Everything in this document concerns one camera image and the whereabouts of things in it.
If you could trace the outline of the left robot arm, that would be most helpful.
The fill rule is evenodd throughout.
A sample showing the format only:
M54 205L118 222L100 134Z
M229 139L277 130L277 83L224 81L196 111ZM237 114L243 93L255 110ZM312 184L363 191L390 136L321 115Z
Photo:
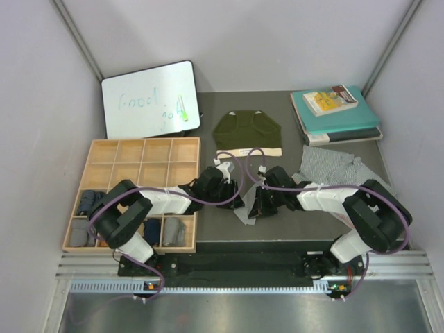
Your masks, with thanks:
M227 207L240 198L244 177L237 182L232 165L206 168L197 178L175 187L140 187L122 180L87 213L87 232L118 250L142 275L161 276L157 253L138 233L145 218L165 214L189 216L204 206Z

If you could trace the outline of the light grey underwear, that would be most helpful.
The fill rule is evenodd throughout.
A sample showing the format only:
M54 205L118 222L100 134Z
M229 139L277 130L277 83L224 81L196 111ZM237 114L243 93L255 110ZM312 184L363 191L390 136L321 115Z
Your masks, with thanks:
M255 201L255 193L256 193L256 186L252 186L245 195L241 198L244 202L244 206L237 208L234 210L234 214L237 216L237 218L244 224L244 225L255 225L256 218L249 218L248 215L251 212L253 208L253 204Z

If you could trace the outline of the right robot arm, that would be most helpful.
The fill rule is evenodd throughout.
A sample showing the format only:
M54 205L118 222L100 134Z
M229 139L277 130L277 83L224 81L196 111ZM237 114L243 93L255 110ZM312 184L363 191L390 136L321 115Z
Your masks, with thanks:
M307 275L338 275L349 263L369 252L391 254L402 250L412 222L407 209L376 180L362 185L317 185L295 182L280 166L259 168L262 183L255 190L248 218L273 216L279 207L291 211L323 211L347 218L351 230L334 240L320 255L307 256L303 265Z

